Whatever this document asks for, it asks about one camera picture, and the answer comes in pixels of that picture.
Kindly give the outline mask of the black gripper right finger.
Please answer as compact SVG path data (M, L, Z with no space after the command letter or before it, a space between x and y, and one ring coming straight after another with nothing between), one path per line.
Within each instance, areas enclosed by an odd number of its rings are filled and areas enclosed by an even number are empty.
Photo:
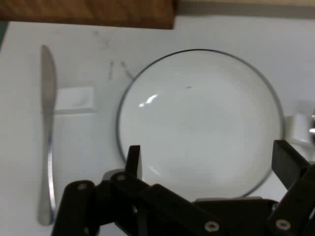
M272 170L287 189L267 220L273 236L315 234L315 165L285 140L275 140Z

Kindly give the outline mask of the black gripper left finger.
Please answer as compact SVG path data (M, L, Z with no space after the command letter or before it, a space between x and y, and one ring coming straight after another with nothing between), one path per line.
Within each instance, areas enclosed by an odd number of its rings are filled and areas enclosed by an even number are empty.
M141 149L130 146L126 166L95 185L69 184L52 230L54 236L96 236L115 223L129 236L220 236L220 221L167 188L140 179Z

